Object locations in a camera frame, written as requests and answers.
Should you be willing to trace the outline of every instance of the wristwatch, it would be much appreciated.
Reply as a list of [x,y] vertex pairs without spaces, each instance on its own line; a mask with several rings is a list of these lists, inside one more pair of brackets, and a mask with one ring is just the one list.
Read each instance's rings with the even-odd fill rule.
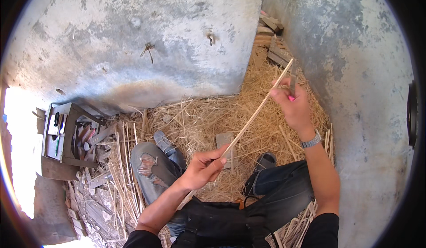
[[302,146],[302,148],[312,147],[312,146],[316,145],[317,143],[319,143],[321,141],[320,133],[318,132],[317,129],[315,129],[315,132],[317,134],[315,135],[315,137],[312,140],[310,140],[308,142],[300,142],[300,145]]

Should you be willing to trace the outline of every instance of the left hand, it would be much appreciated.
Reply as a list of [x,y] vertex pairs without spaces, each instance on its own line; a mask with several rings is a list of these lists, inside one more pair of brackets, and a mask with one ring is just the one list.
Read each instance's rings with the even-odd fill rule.
[[177,180],[178,184],[183,189],[192,191],[216,180],[226,164],[226,158],[219,158],[228,146],[226,144],[213,151],[195,153],[185,173]]

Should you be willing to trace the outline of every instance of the black t-shirt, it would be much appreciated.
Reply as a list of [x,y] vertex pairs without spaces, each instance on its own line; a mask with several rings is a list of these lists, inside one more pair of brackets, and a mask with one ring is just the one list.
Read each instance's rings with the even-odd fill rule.
[[[333,213],[321,214],[312,220],[301,248],[336,248],[338,231],[339,217]],[[162,248],[162,245],[155,234],[135,230],[129,235],[123,248]]]

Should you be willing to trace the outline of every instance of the ripped jeans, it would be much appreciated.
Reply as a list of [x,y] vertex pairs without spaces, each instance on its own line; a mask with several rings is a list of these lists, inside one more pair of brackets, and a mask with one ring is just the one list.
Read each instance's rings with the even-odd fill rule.
[[[173,151],[166,155],[150,142],[138,144],[132,150],[132,169],[148,205],[183,174],[184,170],[169,159],[173,156],[176,156]],[[264,197],[245,210],[247,214],[255,214],[260,207],[265,207],[266,226],[272,231],[290,222],[314,199],[305,160],[262,170],[253,185],[253,192]],[[184,207],[167,224],[171,236],[184,230],[186,220]]]

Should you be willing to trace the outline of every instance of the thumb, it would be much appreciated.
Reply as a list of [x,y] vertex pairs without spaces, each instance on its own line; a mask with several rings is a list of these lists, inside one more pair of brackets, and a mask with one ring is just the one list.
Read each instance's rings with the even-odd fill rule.
[[274,88],[274,89],[271,89],[270,95],[278,104],[281,105],[281,107],[287,107],[287,105],[290,103],[286,90],[280,90],[280,89]]
[[209,179],[215,172],[219,172],[223,169],[223,165],[226,164],[226,158],[213,160],[210,165],[201,171],[202,175]]

